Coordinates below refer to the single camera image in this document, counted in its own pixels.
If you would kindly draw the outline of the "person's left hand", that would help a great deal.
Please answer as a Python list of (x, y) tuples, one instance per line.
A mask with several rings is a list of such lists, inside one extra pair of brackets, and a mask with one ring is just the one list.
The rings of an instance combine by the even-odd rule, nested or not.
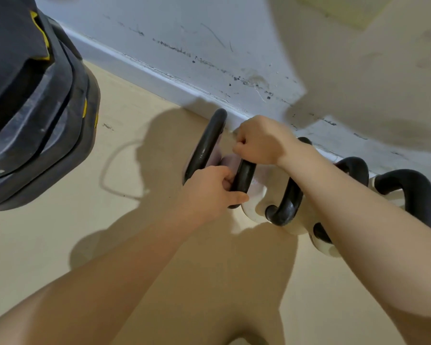
[(219, 196), (230, 191), (234, 175), (227, 166), (210, 166), (197, 170), (180, 191), (176, 210), (196, 227), (217, 219), (226, 210), (219, 211)]

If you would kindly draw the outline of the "person's right hand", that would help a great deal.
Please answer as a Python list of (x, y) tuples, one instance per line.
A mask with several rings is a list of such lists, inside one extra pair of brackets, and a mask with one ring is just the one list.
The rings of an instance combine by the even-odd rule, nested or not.
[(302, 146), (287, 126), (268, 117), (257, 115), (241, 124), (244, 124), (246, 132), (243, 160), (283, 167)]

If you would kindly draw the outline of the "person's right forearm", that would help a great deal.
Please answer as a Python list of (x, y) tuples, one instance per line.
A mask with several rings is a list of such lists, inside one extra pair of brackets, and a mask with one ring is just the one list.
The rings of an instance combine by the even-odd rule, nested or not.
[(352, 272), (408, 345), (431, 345), (431, 229), (296, 139), (277, 165), (304, 192)]

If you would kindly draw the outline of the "person's left forearm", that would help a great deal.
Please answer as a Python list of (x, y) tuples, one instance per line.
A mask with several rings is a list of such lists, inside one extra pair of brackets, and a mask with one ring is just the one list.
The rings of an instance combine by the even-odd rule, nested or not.
[(0, 316), (0, 345), (109, 345), (185, 240), (217, 216), (172, 208)]

